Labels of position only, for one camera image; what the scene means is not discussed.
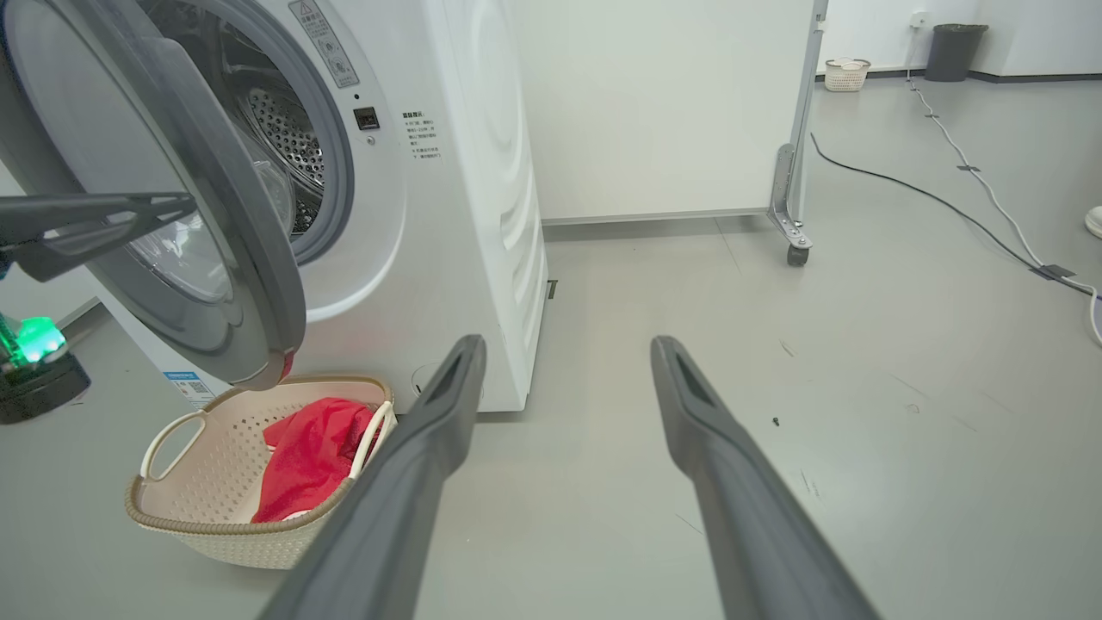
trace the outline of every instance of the black cable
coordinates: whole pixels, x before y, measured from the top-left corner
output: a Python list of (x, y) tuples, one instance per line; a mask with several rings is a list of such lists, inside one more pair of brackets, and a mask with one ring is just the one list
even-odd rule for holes
[[(815, 134), (814, 133), (811, 133), (811, 143), (814, 144), (815, 152), (819, 153), (819, 156), (825, 159), (827, 161), (833, 163), (834, 165), (838, 165), (839, 167), (844, 167), (846, 170), (852, 170), (854, 172), (861, 172), (862, 174), (869, 174), (872, 176), (877, 176), (879, 178), (885, 178), (887, 181), (892, 181), (893, 183), (898, 183), (898, 184), (900, 184), (900, 185), (903, 185), (905, 187), (910, 187), (911, 189), (915, 189), (916, 192), (918, 192), (920, 194), (925, 194), (925, 195), (927, 195), (927, 196), (929, 196), (929, 197), (931, 197), (931, 198), (940, 202), (941, 204), (943, 204), (943, 205), (948, 206), (949, 208), (953, 209), (953, 211), (957, 213), (957, 215), (960, 215), (961, 217), (963, 217), (963, 218), (968, 219), (969, 221), (971, 221), (971, 222), (975, 224), (976, 226), (979, 226), (981, 230), (983, 230), (984, 232), (986, 232), (986, 235), (988, 237), (991, 237), (991, 240), (993, 240), (996, 243), (998, 243), (998, 247), (1005, 249), (1006, 252), (1009, 253), (1011, 255), (1013, 255), (1014, 258), (1017, 258), (1018, 262), (1022, 262), (1023, 264), (1025, 264), (1029, 269), (1036, 269), (1038, 267), (1037, 264), (1034, 264), (1033, 262), (1030, 262), (1030, 261), (1026, 260), (1025, 258), (1023, 258), (1020, 253), (1018, 253), (1018, 252), (1014, 251), (1013, 249), (1006, 247), (1006, 243), (1004, 243), (1002, 240), (1000, 240), (1000, 238), (995, 236), (995, 232), (992, 232), (991, 230), (988, 230), (986, 226), (984, 226), (983, 224), (976, 221), (974, 217), (972, 217), (968, 213), (964, 213), (963, 210), (957, 208), (955, 206), (953, 206), (952, 204), (950, 204), (948, 200), (946, 200), (943, 198), (940, 198), (940, 197), (931, 194), (930, 192), (927, 192), (926, 189), (923, 189), (921, 187), (916, 187), (915, 185), (911, 185), (910, 183), (908, 183), (906, 181), (900, 181), (900, 180), (898, 180), (898, 178), (896, 178), (894, 176), (888, 176), (887, 174), (880, 174), (879, 172), (872, 172), (872, 171), (868, 171), (868, 170), (862, 170), (861, 167), (854, 167), (852, 165), (846, 165), (846, 164), (844, 164), (844, 163), (842, 163), (840, 161), (836, 161), (836, 160), (833, 160), (833, 159), (827, 156), (825, 154), (823, 154), (822, 149), (819, 148), (819, 140), (815, 140)], [(1065, 281), (1061, 278), (1056, 278), (1052, 281), (1054, 282), (1059, 282), (1059, 283), (1061, 283), (1061, 284), (1070, 287), (1071, 290), (1079, 291), (1079, 292), (1081, 292), (1081, 293), (1083, 293), (1083, 294), (1085, 294), (1088, 296), (1090, 296), (1090, 294), (1091, 294), (1090, 291), (1083, 290), (1083, 289), (1081, 289), (1081, 287), (1072, 284), (1071, 282)]]

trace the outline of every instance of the warning label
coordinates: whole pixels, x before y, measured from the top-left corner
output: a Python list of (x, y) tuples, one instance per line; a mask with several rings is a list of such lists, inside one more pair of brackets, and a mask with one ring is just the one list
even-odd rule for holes
[(403, 111), (406, 137), (410, 140), (413, 159), (440, 161), (440, 144), (436, 140), (436, 122), (422, 111)]
[(306, 36), (314, 42), (317, 53), (325, 58), (325, 65), (329, 67), (329, 75), (337, 83), (337, 87), (345, 88), (359, 84), (359, 76), (356, 75), (356, 69), (352, 68), (348, 55), (345, 54), (337, 35), (333, 33), (329, 22), (314, 0), (299, 0), (291, 2), (289, 7), (302, 24), (302, 29), (306, 31)]
[(199, 376), (195, 373), (164, 373), (164, 377), (180, 390), (180, 393), (187, 399), (187, 402), (196, 410), (214, 401), (214, 393), (207, 389)]

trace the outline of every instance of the white cable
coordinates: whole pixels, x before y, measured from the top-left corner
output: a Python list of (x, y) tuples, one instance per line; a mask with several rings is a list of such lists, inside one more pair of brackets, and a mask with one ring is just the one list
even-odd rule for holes
[[(937, 122), (938, 127), (941, 128), (941, 133), (944, 134), (946, 140), (949, 141), (949, 144), (952, 145), (953, 150), (957, 151), (957, 154), (960, 155), (961, 161), (964, 163), (965, 166), (968, 166), (969, 173), (972, 174), (972, 176), (975, 176), (975, 180), (983, 185), (983, 188), (987, 192), (987, 197), (991, 198), (991, 203), (994, 204), (995, 208), (997, 208), (998, 211), (1003, 214), (1003, 217), (1005, 217), (1006, 220), (1011, 222), (1011, 226), (1014, 226), (1014, 231), (1017, 233), (1018, 240), (1022, 241), (1022, 246), (1026, 248), (1027, 252), (1029, 252), (1029, 257), (1037, 262), (1037, 265), (1044, 267), (1045, 261), (1038, 258), (1037, 253), (1034, 252), (1031, 247), (1029, 247), (1029, 241), (1026, 240), (1026, 236), (1025, 232), (1022, 231), (1022, 227), (1018, 226), (1018, 222), (1014, 219), (1014, 217), (1011, 217), (1011, 214), (1007, 213), (1005, 208), (1003, 208), (1003, 205), (998, 203), (998, 198), (995, 197), (995, 189), (992, 188), (991, 184), (987, 183), (987, 181), (980, 175), (975, 166), (972, 165), (971, 162), (969, 162), (968, 155), (964, 154), (963, 149), (961, 149), (960, 145), (958, 145), (957, 142), (953, 141), (952, 135), (949, 134), (949, 130), (946, 129), (944, 124), (941, 124), (941, 121), (938, 120), (938, 115), (934, 113), (933, 108), (930, 107), (930, 104), (926, 101), (926, 97), (922, 96), (922, 91), (919, 90), (917, 86), (915, 86), (915, 81), (910, 77), (910, 57), (915, 51), (917, 41), (918, 41), (918, 29), (915, 29), (914, 36), (911, 36), (910, 45), (907, 48), (907, 61), (906, 61), (907, 84), (910, 86), (910, 89), (918, 95), (919, 100), (922, 101), (922, 105), (926, 106), (926, 109), (930, 111), (930, 117), (929, 117), (930, 120)], [(1087, 313), (1088, 313), (1088, 318), (1091, 322), (1091, 330), (1093, 331), (1091, 336), (1094, 337), (1094, 342), (1096, 342), (1099, 347), (1102, 347), (1102, 333), (1099, 331), (1098, 322), (1094, 318), (1094, 309), (1098, 304), (1098, 297), (1099, 297), (1098, 289), (1090, 284), (1072, 280), (1071, 278), (1061, 276), (1060, 279), (1068, 282), (1069, 284), (1074, 285), (1079, 290), (1090, 291), (1091, 301), (1090, 303), (1087, 304)]]

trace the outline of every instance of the green light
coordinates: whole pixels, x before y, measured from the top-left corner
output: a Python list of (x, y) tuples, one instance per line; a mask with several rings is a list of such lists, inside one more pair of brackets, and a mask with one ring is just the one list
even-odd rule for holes
[(35, 317), (23, 322), (15, 344), (23, 358), (34, 363), (64, 347), (65, 337), (50, 317)]

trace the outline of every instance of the beige plastic basket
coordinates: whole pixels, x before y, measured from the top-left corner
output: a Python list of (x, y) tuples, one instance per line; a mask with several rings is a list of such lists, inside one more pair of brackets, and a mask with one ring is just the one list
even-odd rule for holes
[(827, 61), (827, 75), (823, 77), (823, 85), (828, 90), (835, 93), (852, 93), (861, 90), (868, 77), (868, 67), (873, 66), (868, 61), (861, 58), (834, 58)]
[[(249, 523), (260, 503), (260, 483), (271, 456), (263, 429), (327, 396), (378, 406), (352, 474), (305, 514), (279, 523)], [(150, 468), (161, 445), (193, 420), (201, 423), (195, 438), (164, 472), (154, 476)], [(158, 434), (127, 490), (127, 514), (142, 527), (172, 534), (222, 562), (291, 568), (397, 424), (390, 389), (374, 379), (303, 377), (267, 392), (227, 392)], [(379, 440), (368, 454), (377, 429)]]

